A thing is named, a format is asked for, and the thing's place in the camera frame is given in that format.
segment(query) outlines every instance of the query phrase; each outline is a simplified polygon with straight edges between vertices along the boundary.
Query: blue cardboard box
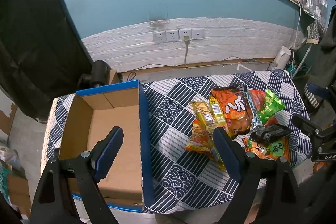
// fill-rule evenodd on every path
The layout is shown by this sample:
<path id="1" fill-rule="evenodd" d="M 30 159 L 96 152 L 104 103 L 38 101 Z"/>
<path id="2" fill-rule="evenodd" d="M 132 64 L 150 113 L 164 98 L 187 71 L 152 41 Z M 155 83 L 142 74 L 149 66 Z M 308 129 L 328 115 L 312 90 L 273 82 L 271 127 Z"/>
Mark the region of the blue cardboard box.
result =
<path id="1" fill-rule="evenodd" d="M 148 102 L 138 80 L 77 91 L 65 123 L 59 158 L 77 157 L 103 140 L 114 126 L 124 142 L 98 187 L 111 208 L 141 212 L 154 203 Z M 70 190 L 80 198 L 77 183 Z"/>

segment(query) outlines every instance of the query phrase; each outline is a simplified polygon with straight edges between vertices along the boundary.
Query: black plastic wrapper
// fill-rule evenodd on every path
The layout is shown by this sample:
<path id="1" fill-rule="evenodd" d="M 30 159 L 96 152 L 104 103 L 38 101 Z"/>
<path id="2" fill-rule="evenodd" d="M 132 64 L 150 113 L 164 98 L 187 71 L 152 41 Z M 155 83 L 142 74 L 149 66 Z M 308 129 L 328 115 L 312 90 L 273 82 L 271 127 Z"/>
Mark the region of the black plastic wrapper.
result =
<path id="1" fill-rule="evenodd" d="M 289 135 L 292 131 L 281 124 L 272 124 L 270 126 L 258 126 L 251 131 L 250 140 L 263 144 L 264 146 L 276 142 Z"/>
<path id="2" fill-rule="evenodd" d="M 47 119 L 91 61 L 62 0 L 0 0 L 0 85 L 24 114 Z"/>

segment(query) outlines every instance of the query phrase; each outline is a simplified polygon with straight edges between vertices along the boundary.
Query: power outlet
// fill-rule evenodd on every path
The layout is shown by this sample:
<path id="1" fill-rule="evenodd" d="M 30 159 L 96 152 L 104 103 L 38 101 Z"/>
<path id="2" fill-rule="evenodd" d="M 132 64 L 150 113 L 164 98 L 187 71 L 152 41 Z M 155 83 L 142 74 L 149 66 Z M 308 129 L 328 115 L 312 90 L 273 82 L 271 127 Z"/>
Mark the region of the power outlet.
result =
<path id="1" fill-rule="evenodd" d="M 184 36 L 189 36 L 191 39 L 191 29 L 179 29 L 180 40 L 183 40 Z"/>
<path id="2" fill-rule="evenodd" d="M 167 30 L 166 31 L 167 41 L 178 41 L 179 40 L 179 31 L 178 30 Z"/>
<path id="3" fill-rule="evenodd" d="M 201 39 L 204 38 L 204 29 L 203 28 L 193 28 L 191 31 L 192 39 Z"/>
<path id="4" fill-rule="evenodd" d="M 153 39 L 155 43 L 167 42 L 166 32 L 153 32 Z"/>

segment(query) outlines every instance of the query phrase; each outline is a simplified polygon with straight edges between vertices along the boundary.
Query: tablecloth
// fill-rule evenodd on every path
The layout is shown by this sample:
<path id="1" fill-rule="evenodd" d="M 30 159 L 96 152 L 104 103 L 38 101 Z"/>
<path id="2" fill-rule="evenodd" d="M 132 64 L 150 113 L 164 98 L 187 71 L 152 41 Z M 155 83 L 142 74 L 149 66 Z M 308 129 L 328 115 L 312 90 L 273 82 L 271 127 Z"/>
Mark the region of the tablecloth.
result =
<path id="1" fill-rule="evenodd" d="M 150 143 L 155 203 L 146 208 L 151 213 L 193 210 L 228 202 L 237 183 L 221 171 L 213 160 L 185 146 L 195 119 L 192 100 L 207 101 L 216 86 L 248 85 L 256 90 L 272 90 L 285 104 L 276 114 L 280 124 L 292 129 L 289 136 L 290 165 L 299 165 L 311 151 L 310 140 L 291 123 L 294 114 L 308 118 L 301 97 L 284 70 L 256 71 L 234 75 L 185 77 L 144 83 L 149 103 Z M 60 147 L 64 125 L 74 94 L 54 100 L 43 147 L 41 170 L 55 148 Z M 243 146 L 239 136 L 235 141 Z M 260 180 L 259 186 L 265 185 Z"/>

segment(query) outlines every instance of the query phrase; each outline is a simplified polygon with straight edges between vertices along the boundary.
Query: bolt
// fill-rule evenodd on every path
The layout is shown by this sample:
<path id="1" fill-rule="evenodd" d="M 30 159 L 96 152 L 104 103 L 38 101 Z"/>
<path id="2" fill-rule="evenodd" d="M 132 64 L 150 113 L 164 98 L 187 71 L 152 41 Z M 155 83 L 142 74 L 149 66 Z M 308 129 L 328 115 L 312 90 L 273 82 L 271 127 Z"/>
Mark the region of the bolt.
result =
<path id="1" fill-rule="evenodd" d="M 87 158 L 90 155 L 90 151 L 84 151 L 81 153 L 82 158 Z"/>
<path id="2" fill-rule="evenodd" d="M 50 157 L 49 162 L 53 163 L 56 160 L 57 160 L 57 157 L 56 156 L 52 156 L 52 157 Z"/>
<path id="3" fill-rule="evenodd" d="M 247 151 L 246 152 L 246 156 L 248 156 L 249 158 L 254 158 L 255 157 L 255 153 L 253 153 L 251 151 Z"/>
<path id="4" fill-rule="evenodd" d="M 283 156 L 281 156 L 281 157 L 279 158 L 279 160 L 280 160 L 281 162 L 283 162 L 283 163 L 287 162 L 286 158 L 283 157 Z"/>

